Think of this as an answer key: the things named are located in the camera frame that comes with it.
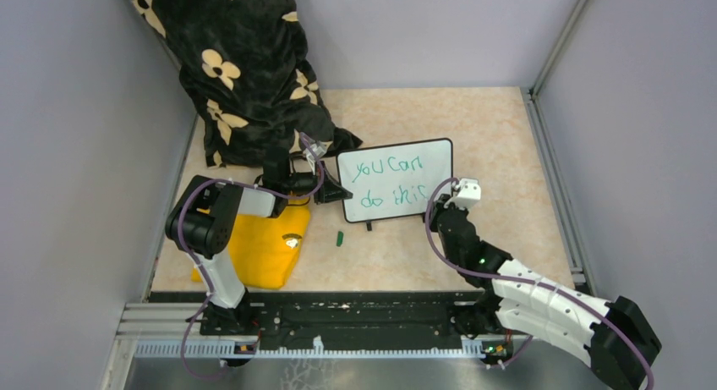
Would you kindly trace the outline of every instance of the whiteboard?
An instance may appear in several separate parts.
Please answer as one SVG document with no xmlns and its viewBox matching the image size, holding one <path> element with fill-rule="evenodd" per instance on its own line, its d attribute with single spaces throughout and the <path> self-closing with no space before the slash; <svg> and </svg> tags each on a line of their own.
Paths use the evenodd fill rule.
<svg viewBox="0 0 717 390">
<path fill-rule="evenodd" d="M 353 193 L 343 201 L 347 222 L 421 214 L 433 190 L 453 175 L 453 143 L 444 138 L 344 151 L 337 167 L 341 186 Z"/>
</svg>

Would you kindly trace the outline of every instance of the yellow pillow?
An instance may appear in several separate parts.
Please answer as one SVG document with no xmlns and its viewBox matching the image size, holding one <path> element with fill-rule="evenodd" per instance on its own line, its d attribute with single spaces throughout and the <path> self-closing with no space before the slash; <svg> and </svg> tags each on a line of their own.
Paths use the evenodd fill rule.
<svg viewBox="0 0 717 390">
<path fill-rule="evenodd" d="M 303 202 L 291 200 L 289 204 Z M 298 260 L 309 218 L 309 206 L 287 206 L 278 218 L 237 215 L 229 257 L 239 280 L 258 288 L 283 287 Z M 196 270 L 192 281 L 201 281 Z"/>
</svg>

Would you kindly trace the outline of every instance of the gray enclosure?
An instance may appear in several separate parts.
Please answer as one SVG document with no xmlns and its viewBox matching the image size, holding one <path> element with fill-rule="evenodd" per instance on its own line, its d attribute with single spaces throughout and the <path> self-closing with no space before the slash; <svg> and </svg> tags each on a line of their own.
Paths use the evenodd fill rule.
<svg viewBox="0 0 717 390">
<path fill-rule="evenodd" d="M 127 0 L 0 0 L 0 14 L 0 388 L 96 388 L 193 108 Z"/>
<path fill-rule="evenodd" d="M 540 97 L 598 294 L 660 337 L 658 389 L 714 388 L 717 0 L 594 0 Z"/>
<path fill-rule="evenodd" d="M 297 1 L 327 88 L 529 86 L 576 2 Z M 663 341 L 658 389 L 717 379 L 715 4 L 594 0 L 540 97 L 599 294 L 636 300 Z M 0 0 L 0 17 L 0 388 L 95 388 L 193 108 L 128 0 Z M 579 367 L 594 385 L 572 362 L 535 382 Z"/>
</svg>

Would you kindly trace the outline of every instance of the black floral fabric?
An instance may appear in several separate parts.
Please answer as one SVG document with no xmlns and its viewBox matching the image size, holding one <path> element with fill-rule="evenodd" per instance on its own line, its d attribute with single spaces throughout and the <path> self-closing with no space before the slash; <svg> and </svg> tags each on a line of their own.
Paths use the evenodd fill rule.
<svg viewBox="0 0 717 390">
<path fill-rule="evenodd" d="M 260 166 L 269 146 L 302 150 L 298 132 L 361 139 L 331 121 L 294 0 L 131 0 L 182 64 L 179 80 L 205 122 L 209 166 Z"/>
</svg>

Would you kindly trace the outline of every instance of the wire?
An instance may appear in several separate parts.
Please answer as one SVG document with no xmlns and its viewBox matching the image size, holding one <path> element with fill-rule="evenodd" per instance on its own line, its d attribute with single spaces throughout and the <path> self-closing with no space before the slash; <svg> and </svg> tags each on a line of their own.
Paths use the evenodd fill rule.
<svg viewBox="0 0 717 390">
<path fill-rule="evenodd" d="M 441 252 L 438 250 L 438 247 L 435 245 L 435 242 L 433 241 L 433 236 L 430 234 L 430 221 L 432 218 L 431 212 L 433 211 L 435 197 L 438 195 L 438 193 L 441 191 L 441 189 L 446 184 L 455 183 L 457 181 L 458 181 L 458 179 L 456 179 L 455 177 L 443 180 L 440 184 L 438 184 L 438 187 L 435 188 L 435 190 L 433 191 L 433 194 L 431 194 L 431 196 L 428 200 L 428 206 L 426 207 L 426 213 L 425 213 L 425 219 L 424 219 L 425 232 L 426 232 L 426 238 L 428 238 L 428 243 L 430 244 L 431 249 L 435 252 L 435 255 L 438 256 L 438 258 L 441 259 L 441 261 L 443 263 L 445 263 L 448 267 L 450 267 L 451 269 L 453 269 L 457 272 L 460 272 L 462 274 L 467 274 L 469 276 L 474 276 L 474 277 L 479 277 L 479 278 L 490 278 L 490 279 L 494 279 L 494 280 L 504 280 L 504 281 L 514 282 L 514 283 L 525 283 L 525 284 L 530 284 L 530 285 L 538 286 L 541 288 L 545 288 L 550 291 L 555 291 L 562 297 L 571 301 L 573 304 L 586 310 L 591 316 L 594 316 L 595 318 L 600 320 L 600 322 L 604 323 L 609 329 L 611 329 L 622 340 L 622 342 L 625 343 L 625 345 L 630 349 L 630 351 L 632 351 L 632 353 L 635 354 L 635 357 L 638 358 L 640 365 L 642 365 L 642 367 L 645 371 L 645 376 L 648 379 L 648 385 L 645 388 L 645 390 L 653 390 L 654 374 L 652 372 L 652 369 L 650 368 L 648 361 L 645 359 L 643 354 L 640 353 L 640 350 L 638 349 L 637 346 L 635 346 L 635 343 L 633 343 L 630 340 L 630 338 L 628 338 L 627 335 L 619 327 L 617 327 L 617 325 L 615 325 L 612 321 L 610 321 L 607 318 L 605 318 L 604 316 L 602 316 L 598 311 L 594 310 L 592 307 L 585 304 L 580 299 L 577 299 L 577 298 L 571 296 L 565 290 L 563 290 L 559 287 L 556 287 L 552 284 L 548 284 L 548 283 L 544 283 L 544 282 L 536 282 L 535 280 L 531 280 L 529 278 L 501 276 L 500 274 L 481 273 L 481 272 L 474 272 L 472 270 L 464 269 L 458 265 L 451 263 L 451 261 L 446 259 L 446 257 L 443 256 L 443 254 L 441 254 Z M 533 336 L 528 337 L 528 340 L 526 340 L 526 342 L 523 343 L 523 346 L 521 346 L 521 348 L 513 355 L 512 358 L 509 359 L 509 361 L 512 362 L 513 360 L 515 360 L 524 351 L 526 343 L 529 343 L 532 338 L 533 338 Z"/>
<path fill-rule="evenodd" d="M 310 198 L 307 198 L 306 201 L 302 202 L 301 204 L 287 204 L 287 206 L 307 206 L 311 202 Z"/>
<path fill-rule="evenodd" d="M 211 298 L 214 296 L 215 289 L 216 289 L 214 286 L 214 282 L 211 281 L 211 277 L 209 276 L 206 269 L 204 268 L 204 265 L 201 264 L 200 258 L 191 250 L 191 248 L 189 248 L 189 245 L 187 244 L 186 240 L 184 239 L 184 230 L 183 230 L 184 219 L 187 216 L 187 212 L 189 211 L 189 208 L 192 206 L 192 204 L 194 204 L 194 201 L 197 199 L 199 194 L 201 194 L 201 192 L 204 191 L 205 188 L 209 187 L 210 185 L 217 184 L 217 183 L 235 184 L 240 187 L 244 187 L 245 189 L 264 191 L 265 193 L 269 193 L 276 197 L 283 198 L 286 200 L 303 200 L 305 198 L 311 198 L 311 196 L 314 195 L 314 193 L 316 193 L 317 191 L 319 191 L 321 186 L 324 184 L 324 171 L 323 171 L 324 168 L 323 168 L 323 165 L 321 164 L 320 158 L 318 157 L 318 155 L 316 155 L 316 152 L 314 152 L 314 150 L 311 149 L 311 143 L 309 142 L 309 139 L 308 139 L 309 137 L 304 132 L 300 133 L 298 135 L 298 137 L 301 140 L 301 142 L 304 144 L 304 146 L 306 146 L 306 149 L 309 151 L 309 154 L 314 158 L 314 160 L 316 160 L 316 163 L 320 170 L 319 183 L 308 194 L 294 197 L 294 196 L 284 195 L 284 194 L 278 193 L 276 191 L 272 191 L 269 189 L 259 187 L 256 184 L 253 184 L 253 185 L 245 184 L 245 183 L 239 183 L 236 181 L 225 180 L 225 179 L 211 179 L 211 180 L 207 180 L 204 183 L 200 184 L 199 187 L 197 187 L 196 189 L 194 189 L 194 191 L 192 191 L 192 194 L 190 194 L 189 197 L 187 197 L 187 200 L 184 202 L 184 205 L 182 206 L 182 210 L 179 212 L 179 218 L 177 220 L 177 229 L 178 229 L 177 241 L 179 242 L 179 245 L 182 247 L 182 249 L 184 249 L 184 251 L 187 252 L 187 255 L 194 262 L 194 266 L 197 268 L 197 270 L 202 275 L 202 277 L 206 283 L 206 287 L 207 287 L 206 299 L 204 300 L 204 302 L 202 303 L 200 308 L 197 310 L 197 312 L 195 312 L 194 315 L 192 315 L 191 318 L 189 319 L 189 324 L 187 325 L 187 329 L 184 331 L 184 336 L 182 337 L 182 345 L 181 345 L 180 352 L 179 352 L 179 356 L 180 356 L 180 359 L 182 360 L 182 365 L 184 366 L 184 369 L 191 376 L 193 376 L 197 379 L 210 380 L 210 381 L 219 380 L 222 377 L 224 377 L 224 375 L 227 374 L 227 369 L 226 369 L 226 366 L 224 366 L 216 374 L 209 375 L 209 376 L 200 375 L 198 373 L 195 373 L 194 371 L 192 371 L 189 368 L 189 365 L 187 364 L 187 359 L 184 356 L 184 354 L 186 352 L 186 347 L 187 347 L 186 346 L 187 339 L 189 338 L 189 333 L 192 329 L 192 326 L 197 321 L 197 318 L 199 317 L 199 315 L 201 315 L 201 313 L 203 313 L 204 310 L 206 309 L 206 307 L 209 305 L 209 302 L 211 301 Z"/>
<path fill-rule="evenodd" d="M 468 331 L 466 331 L 466 328 L 463 327 L 463 324 L 458 321 L 453 324 L 453 327 L 456 328 L 456 332 L 458 332 L 460 335 L 465 335 L 465 337 L 470 339 L 471 341 L 478 337 L 478 335 L 474 333 L 468 333 Z"/>
<path fill-rule="evenodd" d="M 259 323 L 256 321 L 252 322 L 256 327 L 259 326 Z M 251 348 L 251 350 L 239 350 L 235 352 L 236 354 L 256 354 L 257 347 L 259 346 L 259 342 L 261 341 L 261 328 L 259 329 L 259 332 L 256 334 L 256 340 L 254 343 L 248 346 L 248 348 Z"/>
<path fill-rule="evenodd" d="M 513 354 L 513 356 L 511 356 L 511 358 L 509 360 L 506 360 L 505 362 L 503 362 L 503 365 L 505 367 L 508 367 L 511 363 L 516 361 L 517 358 L 519 358 L 520 355 L 525 352 L 525 349 L 528 348 L 528 345 L 530 345 L 531 342 L 533 342 L 533 335 L 530 335 L 529 337 L 525 338 L 525 341 L 523 341 L 523 344 L 520 345 L 520 348 L 517 349 L 517 352 L 515 354 Z"/>
</svg>

